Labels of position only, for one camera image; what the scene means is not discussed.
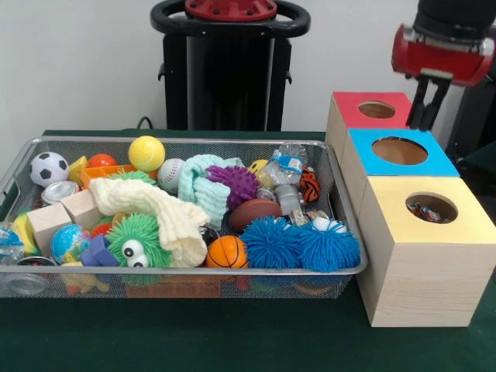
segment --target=small white ball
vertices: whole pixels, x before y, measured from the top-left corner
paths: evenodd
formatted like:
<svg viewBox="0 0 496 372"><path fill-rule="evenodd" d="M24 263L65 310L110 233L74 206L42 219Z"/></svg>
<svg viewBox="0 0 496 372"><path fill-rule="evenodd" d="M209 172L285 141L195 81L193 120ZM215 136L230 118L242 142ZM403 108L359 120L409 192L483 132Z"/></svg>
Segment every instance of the small white ball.
<svg viewBox="0 0 496 372"><path fill-rule="evenodd" d="M157 175L158 186L162 190L167 191L169 194L177 194L177 185L183 164L184 160L182 159L165 160Z"/></svg>
<svg viewBox="0 0 496 372"><path fill-rule="evenodd" d="M313 228L318 231L328 231L334 228L334 226L336 225L340 226L336 227L335 231L337 233L345 233L347 231L346 226L344 226L341 222L335 220L329 221L328 219L324 219L323 217L317 217L316 219L314 219L312 225Z"/></svg>
<svg viewBox="0 0 496 372"><path fill-rule="evenodd" d="M69 164L58 153L40 153L31 160L29 176L31 181L46 188L58 181L69 178Z"/></svg>

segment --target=metal can lid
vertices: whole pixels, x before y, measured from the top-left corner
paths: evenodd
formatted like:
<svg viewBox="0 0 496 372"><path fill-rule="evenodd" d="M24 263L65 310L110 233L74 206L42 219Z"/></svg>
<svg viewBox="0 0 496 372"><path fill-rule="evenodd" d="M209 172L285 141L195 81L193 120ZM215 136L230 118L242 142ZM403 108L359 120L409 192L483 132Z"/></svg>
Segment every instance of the metal can lid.
<svg viewBox="0 0 496 372"><path fill-rule="evenodd" d="M42 256L24 257L17 264L20 266L56 266L50 258Z"/></svg>
<svg viewBox="0 0 496 372"><path fill-rule="evenodd" d="M79 191L79 185L73 181L59 181L48 186L42 193L43 202L48 205L58 203L67 196L74 195Z"/></svg>

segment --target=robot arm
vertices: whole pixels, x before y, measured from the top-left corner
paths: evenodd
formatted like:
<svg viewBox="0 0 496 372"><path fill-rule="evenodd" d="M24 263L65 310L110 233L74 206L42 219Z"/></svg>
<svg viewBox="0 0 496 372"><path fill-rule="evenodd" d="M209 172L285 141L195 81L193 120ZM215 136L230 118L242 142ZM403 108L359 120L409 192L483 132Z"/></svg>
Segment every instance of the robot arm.
<svg viewBox="0 0 496 372"><path fill-rule="evenodd" d="M391 64L418 83L408 117L412 129L430 130L451 84L474 86L489 71L494 41L486 38L495 0L420 0L413 26L396 32ZM424 104L429 82L438 86Z"/></svg>

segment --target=wooden box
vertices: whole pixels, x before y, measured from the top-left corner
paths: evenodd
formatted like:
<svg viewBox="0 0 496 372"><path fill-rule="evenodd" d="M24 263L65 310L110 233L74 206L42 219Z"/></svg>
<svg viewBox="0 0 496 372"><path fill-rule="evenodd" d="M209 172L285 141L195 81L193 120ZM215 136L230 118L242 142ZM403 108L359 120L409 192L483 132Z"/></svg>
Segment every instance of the wooden box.
<svg viewBox="0 0 496 372"><path fill-rule="evenodd" d="M410 129L350 129L341 171L356 216L367 176L459 177L430 132Z"/></svg>
<svg viewBox="0 0 496 372"><path fill-rule="evenodd" d="M404 129L411 106L405 93L335 91L325 142L341 164L348 129Z"/></svg>
<svg viewBox="0 0 496 372"><path fill-rule="evenodd" d="M446 219L427 222L407 204ZM368 177L357 276L374 327L468 326L496 264L496 228L458 177Z"/></svg>

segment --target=wire mesh basket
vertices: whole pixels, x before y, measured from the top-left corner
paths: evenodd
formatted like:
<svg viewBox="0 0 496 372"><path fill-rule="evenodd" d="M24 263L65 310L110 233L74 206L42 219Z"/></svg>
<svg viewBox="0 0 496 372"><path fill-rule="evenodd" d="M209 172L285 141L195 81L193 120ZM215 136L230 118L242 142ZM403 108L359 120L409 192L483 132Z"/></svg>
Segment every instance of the wire mesh basket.
<svg viewBox="0 0 496 372"><path fill-rule="evenodd" d="M111 154L127 164L133 138L50 137L28 142L0 181L8 195L0 208L5 220L13 219L38 201L41 189L29 178L29 162L38 154L53 151L69 163L82 155ZM357 221L343 183L335 154L319 141L160 139L167 157L187 159L200 153L222 158L239 157L248 166L270 158L282 143L305 146L322 193L307 208L323 210L345 222L360 241L360 264L332 273L310 270L138 268L138 267L29 267L0 266L0 298L338 298L354 274L367 265ZM235 234L222 222L221 235Z"/></svg>

